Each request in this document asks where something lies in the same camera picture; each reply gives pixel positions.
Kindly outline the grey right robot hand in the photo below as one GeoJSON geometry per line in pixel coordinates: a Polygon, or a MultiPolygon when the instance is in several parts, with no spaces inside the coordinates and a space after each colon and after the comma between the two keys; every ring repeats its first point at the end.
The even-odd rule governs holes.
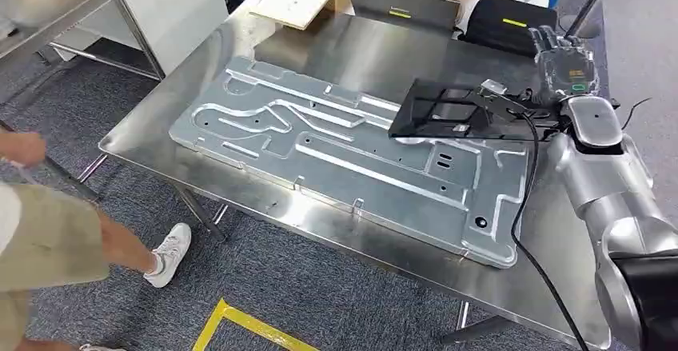
{"type": "Polygon", "coordinates": [[[551,26],[529,28],[536,49],[535,63],[540,87],[532,102],[544,107],[574,96],[597,96],[600,78],[593,59],[581,38],[556,34],[551,26]]]}

